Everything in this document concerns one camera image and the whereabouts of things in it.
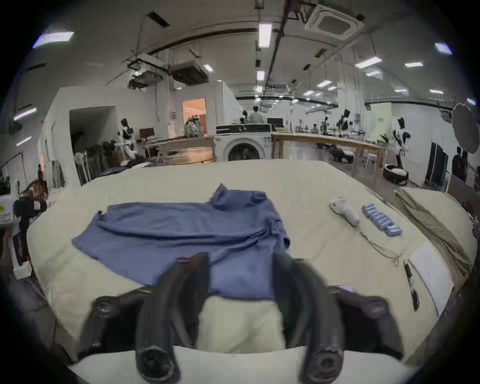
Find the blue battery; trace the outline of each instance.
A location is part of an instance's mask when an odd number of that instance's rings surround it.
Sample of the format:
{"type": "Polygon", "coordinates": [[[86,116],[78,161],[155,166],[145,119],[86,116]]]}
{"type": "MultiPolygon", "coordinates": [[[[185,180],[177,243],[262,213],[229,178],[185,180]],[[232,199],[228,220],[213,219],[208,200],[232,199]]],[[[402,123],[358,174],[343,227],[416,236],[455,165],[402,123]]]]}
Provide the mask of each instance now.
{"type": "Polygon", "coordinates": [[[379,220],[382,220],[384,217],[386,217],[386,215],[384,213],[381,213],[378,215],[378,216],[375,216],[372,221],[375,225],[377,225],[378,221],[379,220]]]}
{"type": "Polygon", "coordinates": [[[365,204],[365,205],[362,205],[361,208],[362,210],[366,211],[370,208],[375,208],[375,204],[374,203],[365,204]]]}
{"type": "Polygon", "coordinates": [[[371,220],[371,221],[375,221],[376,219],[380,218],[380,216],[383,215],[382,212],[375,212],[374,214],[368,216],[368,218],[371,220]]]}
{"type": "Polygon", "coordinates": [[[381,229],[382,231],[386,230],[388,226],[392,226],[393,224],[395,224],[391,219],[387,218],[386,221],[384,221],[383,223],[381,224],[378,224],[377,223],[377,227],[379,229],[381,229]]]}
{"type": "Polygon", "coordinates": [[[385,233],[387,236],[398,236],[402,233],[402,228],[400,228],[400,226],[392,225],[387,227],[385,233]]]}
{"type": "Polygon", "coordinates": [[[375,225],[380,228],[380,225],[390,220],[387,215],[383,216],[381,219],[378,219],[375,225]]]}
{"type": "Polygon", "coordinates": [[[370,208],[367,211],[363,212],[365,216],[370,217],[371,215],[377,213],[377,210],[375,208],[370,208]]]}

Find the desk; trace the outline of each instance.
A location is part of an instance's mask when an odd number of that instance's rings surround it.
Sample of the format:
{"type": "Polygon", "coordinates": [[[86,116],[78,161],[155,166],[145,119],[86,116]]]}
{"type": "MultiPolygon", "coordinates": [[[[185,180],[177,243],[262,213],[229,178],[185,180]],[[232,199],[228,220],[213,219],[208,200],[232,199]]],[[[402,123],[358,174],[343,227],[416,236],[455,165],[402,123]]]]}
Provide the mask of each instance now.
{"type": "Polygon", "coordinates": [[[324,143],[324,144],[334,144],[334,145],[341,145],[345,147],[355,147],[355,160],[353,160],[352,166],[352,177],[355,176],[357,172],[357,164],[360,157],[360,150],[368,149],[369,151],[373,151],[377,153],[377,161],[375,167],[375,177],[373,179],[373,190],[375,191],[375,187],[377,186],[378,180],[378,173],[380,170],[380,163],[383,156],[383,151],[386,150],[385,147],[381,147],[376,144],[367,143],[358,140],[352,139],[343,139],[341,137],[336,136],[327,136],[327,135],[316,135],[316,134],[306,134],[306,133],[279,133],[273,132],[272,133],[272,159],[275,158],[275,149],[276,149],[276,141],[278,140],[278,158],[283,158],[283,142],[286,141],[303,141],[307,143],[324,143]]]}
{"type": "Polygon", "coordinates": [[[212,161],[216,162],[215,140],[213,136],[181,137],[178,139],[155,139],[143,142],[142,147],[146,151],[147,158],[151,158],[151,148],[158,148],[164,159],[168,159],[167,154],[170,151],[188,148],[210,147],[212,148],[212,161]]]}

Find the air conditioner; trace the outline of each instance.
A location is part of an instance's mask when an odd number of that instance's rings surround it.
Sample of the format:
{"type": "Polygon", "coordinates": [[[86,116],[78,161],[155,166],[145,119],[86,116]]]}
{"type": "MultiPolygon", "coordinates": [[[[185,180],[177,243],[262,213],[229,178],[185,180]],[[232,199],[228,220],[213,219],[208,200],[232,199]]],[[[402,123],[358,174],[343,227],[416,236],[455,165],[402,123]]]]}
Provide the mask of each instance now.
{"type": "Polygon", "coordinates": [[[364,24],[354,16],[324,5],[317,5],[308,18],[304,29],[338,40],[346,40],[363,26],[364,24]]]}

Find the folded cloth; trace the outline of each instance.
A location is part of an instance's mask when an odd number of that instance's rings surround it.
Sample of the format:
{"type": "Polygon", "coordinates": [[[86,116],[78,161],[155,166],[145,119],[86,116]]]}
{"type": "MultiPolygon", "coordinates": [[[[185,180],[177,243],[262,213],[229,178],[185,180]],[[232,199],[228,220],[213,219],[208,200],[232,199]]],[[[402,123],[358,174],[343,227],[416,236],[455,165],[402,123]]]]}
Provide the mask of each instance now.
{"type": "Polygon", "coordinates": [[[207,203],[110,205],[72,243],[143,285],[177,258],[207,252],[211,295],[271,300],[272,256],[286,251],[290,239],[264,192],[221,184],[207,203]]]}

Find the pen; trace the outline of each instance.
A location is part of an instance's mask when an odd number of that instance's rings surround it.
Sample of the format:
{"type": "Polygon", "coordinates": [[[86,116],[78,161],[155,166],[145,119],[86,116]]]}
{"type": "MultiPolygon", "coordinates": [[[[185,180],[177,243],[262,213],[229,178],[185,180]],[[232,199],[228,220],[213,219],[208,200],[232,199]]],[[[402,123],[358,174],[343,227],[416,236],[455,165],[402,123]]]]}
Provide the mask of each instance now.
{"type": "Polygon", "coordinates": [[[412,294],[412,299],[413,299],[413,309],[416,311],[420,306],[419,296],[418,296],[417,290],[415,289],[415,283],[413,282],[412,272],[410,271],[410,267],[408,266],[405,260],[403,261],[403,266],[405,267],[408,284],[410,285],[410,292],[412,294]]]}

